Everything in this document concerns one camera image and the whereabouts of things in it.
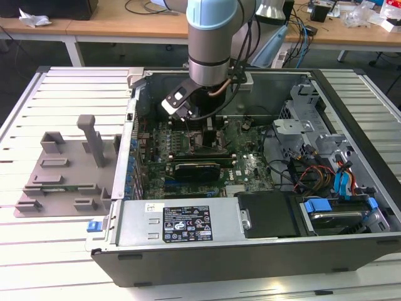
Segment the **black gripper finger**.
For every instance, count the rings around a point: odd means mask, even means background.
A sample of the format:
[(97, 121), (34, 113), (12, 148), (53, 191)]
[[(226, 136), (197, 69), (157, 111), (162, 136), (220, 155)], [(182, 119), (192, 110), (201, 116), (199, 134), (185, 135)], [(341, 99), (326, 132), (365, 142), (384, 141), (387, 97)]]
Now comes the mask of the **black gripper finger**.
[(208, 117), (203, 124), (203, 146), (211, 147), (216, 139), (215, 118)]

